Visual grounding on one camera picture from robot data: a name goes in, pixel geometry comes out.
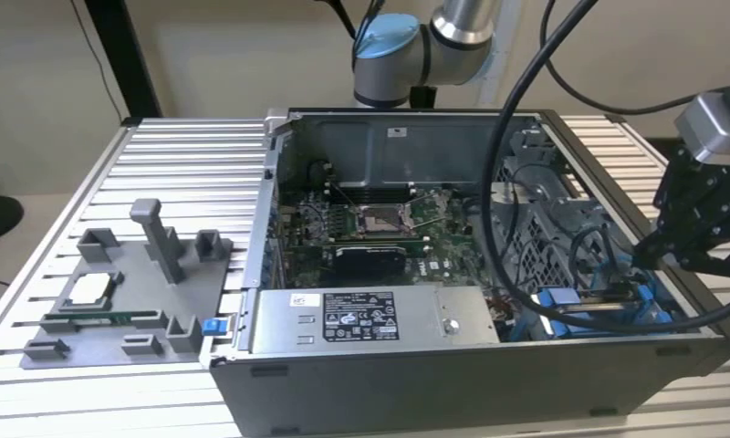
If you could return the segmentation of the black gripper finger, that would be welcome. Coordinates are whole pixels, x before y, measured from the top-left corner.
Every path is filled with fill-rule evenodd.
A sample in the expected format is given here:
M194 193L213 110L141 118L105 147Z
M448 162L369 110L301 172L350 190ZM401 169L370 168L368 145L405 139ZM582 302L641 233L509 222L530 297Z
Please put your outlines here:
M725 257L709 251L730 239L714 235L684 239L673 245L673 255L685 271L730 277L730 253Z
M710 166L698 162L685 148L670 156L653 199L660 215L652 232L634 246L634 266L656 269L665 256L672 256L680 266L673 245L684 239L712 236L721 216L720 203L712 200L717 179Z

